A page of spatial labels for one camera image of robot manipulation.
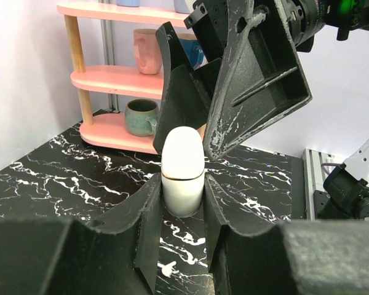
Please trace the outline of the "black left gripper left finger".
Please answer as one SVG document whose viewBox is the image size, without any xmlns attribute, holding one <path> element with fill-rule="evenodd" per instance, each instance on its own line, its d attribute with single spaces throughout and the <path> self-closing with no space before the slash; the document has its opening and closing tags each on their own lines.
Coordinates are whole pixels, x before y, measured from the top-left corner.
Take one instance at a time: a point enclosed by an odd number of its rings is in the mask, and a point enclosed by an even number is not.
<svg viewBox="0 0 369 295">
<path fill-rule="evenodd" d="M 88 223 L 0 218 L 0 294 L 153 294 L 161 175 Z"/>
</svg>

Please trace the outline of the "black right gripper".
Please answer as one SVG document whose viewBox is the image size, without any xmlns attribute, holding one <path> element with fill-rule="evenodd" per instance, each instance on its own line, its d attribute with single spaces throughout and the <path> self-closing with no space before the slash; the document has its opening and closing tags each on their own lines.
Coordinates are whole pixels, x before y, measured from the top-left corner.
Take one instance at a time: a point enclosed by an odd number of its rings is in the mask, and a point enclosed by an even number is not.
<svg viewBox="0 0 369 295">
<path fill-rule="evenodd" d="M 156 31 L 164 67 L 156 152 L 162 153 L 172 129 L 197 130 L 207 123 L 204 150 L 217 160 L 308 104 L 311 91 L 297 51 L 310 52 L 314 43 L 306 21 L 309 6 L 309 1 L 194 1 L 184 23 L 209 62 L 197 69 L 172 24 L 162 24 Z"/>
</svg>

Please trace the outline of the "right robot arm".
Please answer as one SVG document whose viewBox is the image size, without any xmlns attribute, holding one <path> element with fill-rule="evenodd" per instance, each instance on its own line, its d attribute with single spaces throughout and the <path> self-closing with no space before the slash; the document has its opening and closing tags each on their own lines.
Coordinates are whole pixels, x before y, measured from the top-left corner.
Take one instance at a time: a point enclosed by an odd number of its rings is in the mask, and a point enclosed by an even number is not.
<svg viewBox="0 0 369 295">
<path fill-rule="evenodd" d="M 369 1 L 195 1 L 184 23 L 207 63 L 194 68 L 172 26 L 156 31 L 164 86 L 156 152 L 179 126 L 205 127 L 203 147 L 216 160 L 311 101 L 299 52 L 325 25 L 344 41 L 369 31 Z"/>
</svg>

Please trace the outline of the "white earbud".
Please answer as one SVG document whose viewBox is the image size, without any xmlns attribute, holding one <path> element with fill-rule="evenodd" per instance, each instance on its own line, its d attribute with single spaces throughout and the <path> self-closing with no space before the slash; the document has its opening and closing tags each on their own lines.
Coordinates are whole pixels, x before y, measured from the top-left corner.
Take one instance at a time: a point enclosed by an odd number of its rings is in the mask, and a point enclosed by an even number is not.
<svg viewBox="0 0 369 295">
<path fill-rule="evenodd" d="M 176 266 L 177 262 L 172 261 L 169 264 L 161 265 L 161 272 L 165 277 L 171 277 L 173 274 L 173 268 Z"/>
</svg>

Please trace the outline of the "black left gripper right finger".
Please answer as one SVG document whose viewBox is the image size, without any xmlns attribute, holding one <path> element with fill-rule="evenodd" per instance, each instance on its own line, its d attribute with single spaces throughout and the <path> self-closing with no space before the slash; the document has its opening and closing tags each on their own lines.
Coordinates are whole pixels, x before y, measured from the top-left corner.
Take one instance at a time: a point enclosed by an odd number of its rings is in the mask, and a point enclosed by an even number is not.
<svg viewBox="0 0 369 295">
<path fill-rule="evenodd" d="M 213 176 L 204 184 L 208 270 L 217 294 L 369 294 L 369 222 L 254 224 Z"/>
</svg>

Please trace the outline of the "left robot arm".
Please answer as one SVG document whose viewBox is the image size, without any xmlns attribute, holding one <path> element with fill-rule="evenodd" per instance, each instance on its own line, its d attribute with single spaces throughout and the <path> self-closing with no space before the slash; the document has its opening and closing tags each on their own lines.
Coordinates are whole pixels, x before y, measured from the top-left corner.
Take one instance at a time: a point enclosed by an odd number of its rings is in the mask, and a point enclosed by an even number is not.
<svg viewBox="0 0 369 295">
<path fill-rule="evenodd" d="M 240 146 L 179 219 L 160 161 L 73 127 L 0 171 L 0 294 L 369 294 L 369 181 L 346 165 L 311 221 L 303 161 Z"/>
</svg>

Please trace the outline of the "white earbud charging case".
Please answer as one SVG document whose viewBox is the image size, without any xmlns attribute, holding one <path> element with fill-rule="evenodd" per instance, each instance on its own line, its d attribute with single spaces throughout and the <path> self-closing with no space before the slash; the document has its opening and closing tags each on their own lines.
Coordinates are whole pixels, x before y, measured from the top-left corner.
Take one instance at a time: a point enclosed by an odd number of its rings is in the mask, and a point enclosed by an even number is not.
<svg viewBox="0 0 369 295">
<path fill-rule="evenodd" d="M 162 191 L 170 214 L 187 218 L 198 211 L 204 177 L 204 148 L 200 134 L 191 127 L 174 128 L 165 139 L 161 158 Z"/>
</svg>

